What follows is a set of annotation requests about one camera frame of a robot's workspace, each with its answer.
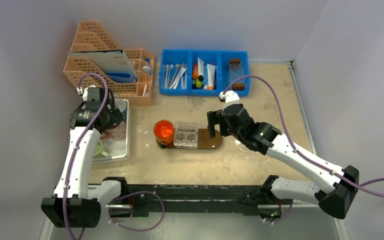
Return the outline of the clear glass toothbrush holder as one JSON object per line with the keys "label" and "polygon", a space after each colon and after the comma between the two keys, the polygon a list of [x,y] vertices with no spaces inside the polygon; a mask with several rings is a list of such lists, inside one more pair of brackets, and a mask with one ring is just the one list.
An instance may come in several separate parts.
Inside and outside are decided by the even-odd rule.
{"label": "clear glass toothbrush holder", "polygon": [[198,123],[176,122],[174,125],[174,147],[177,149],[198,148]]}

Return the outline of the orange translucent cup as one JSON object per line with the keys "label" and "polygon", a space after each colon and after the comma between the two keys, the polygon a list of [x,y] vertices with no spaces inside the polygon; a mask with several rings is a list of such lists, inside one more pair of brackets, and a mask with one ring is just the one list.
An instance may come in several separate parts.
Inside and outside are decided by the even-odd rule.
{"label": "orange translucent cup", "polygon": [[175,128],[169,120],[163,119],[158,121],[153,127],[153,133],[157,143],[162,148],[165,148],[174,142]]}

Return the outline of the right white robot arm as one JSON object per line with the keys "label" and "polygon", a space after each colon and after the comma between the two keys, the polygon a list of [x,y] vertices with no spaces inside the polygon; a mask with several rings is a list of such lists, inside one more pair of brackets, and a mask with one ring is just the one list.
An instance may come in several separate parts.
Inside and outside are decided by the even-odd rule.
{"label": "right white robot arm", "polygon": [[280,129],[267,122],[255,122],[241,103],[206,115],[210,138],[215,137],[215,126],[219,125],[222,137],[232,136],[247,149],[281,161],[308,178],[308,181],[296,181],[270,175],[260,191],[264,202],[298,200],[318,205],[336,219],[347,216],[358,192],[357,168],[335,165],[300,148]]}

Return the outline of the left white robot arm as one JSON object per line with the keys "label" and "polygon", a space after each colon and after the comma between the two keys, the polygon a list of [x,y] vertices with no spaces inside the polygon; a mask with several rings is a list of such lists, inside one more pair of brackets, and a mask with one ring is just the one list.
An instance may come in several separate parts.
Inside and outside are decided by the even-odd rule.
{"label": "left white robot arm", "polygon": [[57,228],[95,228],[102,208],[129,199],[124,177],[108,176],[94,189],[88,188],[90,170],[101,134],[129,122],[129,101],[110,91],[90,87],[83,102],[69,117],[70,139],[63,172],[52,196],[41,202],[41,210]]}

